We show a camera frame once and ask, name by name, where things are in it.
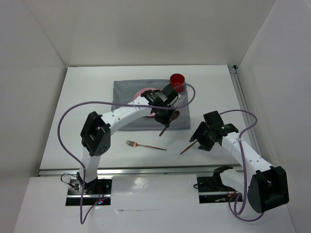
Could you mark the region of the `brown wooden spoon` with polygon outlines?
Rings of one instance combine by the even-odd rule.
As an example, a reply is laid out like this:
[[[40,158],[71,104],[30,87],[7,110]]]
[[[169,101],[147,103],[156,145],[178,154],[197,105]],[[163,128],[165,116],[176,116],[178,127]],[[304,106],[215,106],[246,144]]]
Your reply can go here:
[[[170,124],[172,121],[176,120],[180,115],[180,112],[178,110],[175,110],[170,119],[169,119],[169,124],[167,126],[165,126],[165,128],[161,131],[161,133],[159,134],[159,136],[162,136],[164,134],[164,132],[169,128]]]

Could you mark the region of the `pink plate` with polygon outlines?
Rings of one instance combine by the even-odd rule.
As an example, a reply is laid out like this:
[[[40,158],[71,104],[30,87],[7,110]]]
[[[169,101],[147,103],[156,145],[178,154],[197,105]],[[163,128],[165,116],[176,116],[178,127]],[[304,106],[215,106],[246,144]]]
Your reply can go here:
[[[144,89],[141,89],[140,91],[138,91],[134,97],[133,97],[133,100],[135,100],[136,98],[140,97],[142,93],[144,93],[145,91],[158,91],[158,89],[156,88],[144,88]],[[154,118],[156,114],[155,113],[150,113],[148,116],[146,116],[145,118]]]

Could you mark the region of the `red mug black handle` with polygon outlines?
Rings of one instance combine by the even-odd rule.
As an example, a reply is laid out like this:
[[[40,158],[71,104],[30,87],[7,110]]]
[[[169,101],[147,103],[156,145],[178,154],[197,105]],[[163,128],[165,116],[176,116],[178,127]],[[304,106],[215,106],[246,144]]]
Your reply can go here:
[[[170,85],[177,93],[181,93],[184,89],[185,77],[179,73],[172,74],[170,76]]]

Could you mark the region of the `grey cloth placemat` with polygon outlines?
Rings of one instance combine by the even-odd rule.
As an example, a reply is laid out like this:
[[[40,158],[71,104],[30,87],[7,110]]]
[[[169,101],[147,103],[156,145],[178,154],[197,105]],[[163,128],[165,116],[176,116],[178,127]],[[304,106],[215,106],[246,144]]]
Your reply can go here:
[[[113,102],[114,103],[129,103],[135,95],[145,88],[155,88],[162,90],[169,84],[169,80],[150,79],[150,80],[125,80],[115,81],[113,86]],[[170,130],[188,130],[190,129],[190,112],[186,106],[178,110],[179,117],[172,121],[169,126]],[[160,131],[164,126],[154,120],[153,117],[141,117],[138,120],[131,122],[120,128],[120,131]]]

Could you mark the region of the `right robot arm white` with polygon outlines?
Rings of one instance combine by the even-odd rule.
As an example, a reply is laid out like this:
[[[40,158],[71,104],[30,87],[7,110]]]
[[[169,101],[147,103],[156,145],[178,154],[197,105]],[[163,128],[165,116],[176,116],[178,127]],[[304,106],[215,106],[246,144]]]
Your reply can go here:
[[[213,171],[212,185],[217,190],[229,187],[242,194],[252,209],[262,214],[289,202],[286,171],[264,160],[242,137],[233,124],[225,124],[218,111],[204,114],[190,141],[199,143],[199,149],[211,151],[215,144],[226,149],[243,167],[237,172],[232,166]]]

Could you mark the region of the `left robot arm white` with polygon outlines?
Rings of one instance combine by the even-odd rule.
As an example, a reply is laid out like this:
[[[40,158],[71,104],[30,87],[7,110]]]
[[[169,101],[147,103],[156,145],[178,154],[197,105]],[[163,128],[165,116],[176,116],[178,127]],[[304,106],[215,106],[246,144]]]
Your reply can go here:
[[[163,90],[146,90],[126,106],[99,115],[88,115],[80,136],[83,146],[83,166],[77,172],[78,187],[84,193],[92,193],[98,179],[97,170],[101,156],[111,146],[111,136],[129,123],[155,114],[155,121],[169,127],[175,110],[178,93],[167,85]]]

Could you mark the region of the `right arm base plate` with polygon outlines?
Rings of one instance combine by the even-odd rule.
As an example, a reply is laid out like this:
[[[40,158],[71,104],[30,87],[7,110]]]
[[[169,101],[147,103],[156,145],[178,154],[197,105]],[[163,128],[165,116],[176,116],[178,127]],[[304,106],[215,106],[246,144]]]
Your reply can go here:
[[[238,194],[231,187],[216,182],[214,177],[197,177],[193,188],[198,191],[199,203],[225,203]]]

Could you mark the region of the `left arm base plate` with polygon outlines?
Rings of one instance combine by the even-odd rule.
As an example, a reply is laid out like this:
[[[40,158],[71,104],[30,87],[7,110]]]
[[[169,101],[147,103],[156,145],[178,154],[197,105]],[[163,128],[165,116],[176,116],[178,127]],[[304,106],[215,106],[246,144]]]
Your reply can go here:
[[[69,188],[66,197],[66,206],[79,206],[82,193],[82,187],[79,182],[72,178],[69,182]],[[98,179],[95,187],[91,191],[83,191],[83,206],[92,206],[96,203],[98,206],[110,205],[111,203],[112,178]]]

